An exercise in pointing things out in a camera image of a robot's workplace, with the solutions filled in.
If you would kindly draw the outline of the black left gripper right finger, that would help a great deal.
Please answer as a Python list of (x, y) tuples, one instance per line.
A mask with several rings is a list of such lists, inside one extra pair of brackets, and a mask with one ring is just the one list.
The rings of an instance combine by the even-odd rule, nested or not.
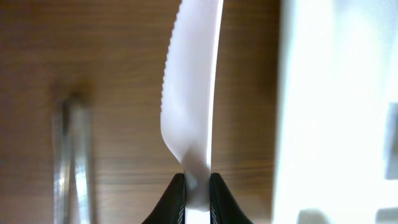
[(210, 221), (211, 224), (252, 224), (240, 209), (222, 176), (216, 172), (210, 177)]

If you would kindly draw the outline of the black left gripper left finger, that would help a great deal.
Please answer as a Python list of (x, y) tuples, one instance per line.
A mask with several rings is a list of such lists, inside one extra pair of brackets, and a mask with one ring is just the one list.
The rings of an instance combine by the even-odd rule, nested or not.
[(185, 176), (175, 174), (157, 205), (142, 224), (185, 223)]

